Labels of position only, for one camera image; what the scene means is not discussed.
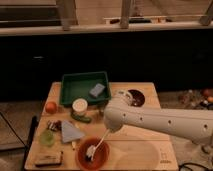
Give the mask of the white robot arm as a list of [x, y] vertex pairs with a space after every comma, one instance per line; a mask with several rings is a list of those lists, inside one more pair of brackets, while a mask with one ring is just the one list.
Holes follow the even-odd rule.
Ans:
[[129, 125], [213, 146], [213, 111], [133, 107], [132, 100], [128, 91], [118, 90], [106, 105], [104, 124], [112, 132]]

